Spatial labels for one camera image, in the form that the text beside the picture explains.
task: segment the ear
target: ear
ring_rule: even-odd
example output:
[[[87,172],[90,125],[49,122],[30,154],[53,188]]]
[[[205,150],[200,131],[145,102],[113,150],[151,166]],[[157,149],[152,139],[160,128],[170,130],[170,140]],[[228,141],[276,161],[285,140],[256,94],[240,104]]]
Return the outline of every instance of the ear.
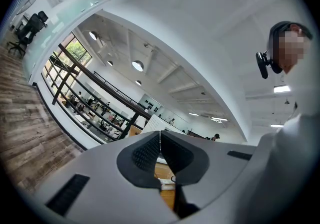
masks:
[[[302,29],[298,25],[296,25],[294,23],[290,25],[290,30],[291,31],[295,31],[299,36],[303,35]]]

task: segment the window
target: window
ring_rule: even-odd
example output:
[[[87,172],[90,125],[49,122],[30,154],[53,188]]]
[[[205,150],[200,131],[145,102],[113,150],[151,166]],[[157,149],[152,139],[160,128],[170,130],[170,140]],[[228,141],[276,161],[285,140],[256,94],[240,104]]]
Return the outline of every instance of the window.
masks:
[[[78,39],[74,36],[73,33],[69,34],[62,42],[61,45],[64,46],[83,66],[86,66],[88,62],[91,60],[92,56],[87,52],[87,50],[82,46],[82,44],[78,41]],[[72,66],[73,62],[66,56],[65,53],[61,51],[61,49],[58,47],[56,51],[52,54],[54,57],[58,57],[61,62],[63,62],[67,66]],[[60,76],[64,78],[67,74],[66,71],[62,70],[61,68],[54,66],[55,69],[58,71]],[[51,80],[49,74],[46,71],[46,68],[53,78],[54,82],[57,84],[57,86],[60,86],[62,79],[59,77],[55,69],[52,67],[51,62],[48,60],[45,64],[45,67],[43,68],[43,73],[47,78],[47,81],[49,82],[51,88],[54,92],[57,92],[57,88],[54,85],[54,82]],[[66,80],[66,83],[71,86],[74,82],[74,78],[69,76],[69,78]],[[69,89],[66,85],[63,86],[61,90],[64,94],[67,94]]]

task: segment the office chair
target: office chair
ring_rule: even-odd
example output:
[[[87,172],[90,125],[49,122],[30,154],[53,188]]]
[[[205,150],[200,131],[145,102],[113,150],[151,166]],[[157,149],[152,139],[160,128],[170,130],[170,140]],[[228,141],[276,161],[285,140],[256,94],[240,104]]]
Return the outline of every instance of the office chair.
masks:
[[[19,41],[16,43],[13,43],[11,41],[7,43],[7,46],[9,46],[10,44],[13,45],[13,47],[9,49],[9,52],[12,49],[17,49],[21,55],[21,58],[23,58],[26,51],[22,49],[20,45],[24,45],[25,47],[27,47],[33,41],[36,33],[39,32],[43,27],[44,23],[40,20],[38,15],[33,14],[25,27],[23,27],[17,34]]]
[[[47,15],[46,15],[46,13],[43,12],[43,11],[40,11],[40,12],[38,13],[38,16],[39,16],[39,18],[40,18],[40,21],[45,25],[45,27],[47,27],[48,25],[45,23],[45,21],[48,20],[48,17],[47,17]]]

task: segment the white table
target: white table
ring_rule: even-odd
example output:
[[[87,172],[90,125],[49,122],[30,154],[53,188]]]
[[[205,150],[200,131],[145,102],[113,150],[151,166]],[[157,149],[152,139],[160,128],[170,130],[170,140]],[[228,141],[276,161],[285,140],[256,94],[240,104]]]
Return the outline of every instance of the white table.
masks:
[[[90,117],[89,117],[87,114],[85,114],[85,113],[83,113],[83,116],[84,116],[86,119],[90,119]],[[75,117],[76,119],[78,119],[79,122],[82,123],[82,124],[86,122],[86,120],[85,120],[81,115],[75,115],[74,117]]]

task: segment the black headset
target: black headset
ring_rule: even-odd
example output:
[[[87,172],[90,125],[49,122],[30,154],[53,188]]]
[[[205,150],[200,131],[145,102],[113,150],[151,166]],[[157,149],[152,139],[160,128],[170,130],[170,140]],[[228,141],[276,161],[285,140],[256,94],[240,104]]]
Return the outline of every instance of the black headset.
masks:
[[[271,69],[274,71],[274,73],[279,74],[282,72],[282,68],[280,68],[271,58],[270,60],[268,60],[266,56],[267,51],[264,53],[258,52],[255,54],[256,62],[261,72],[261,76],[264,79],[268,78],[268,70],[267,70],[268,65],[271,66]]]

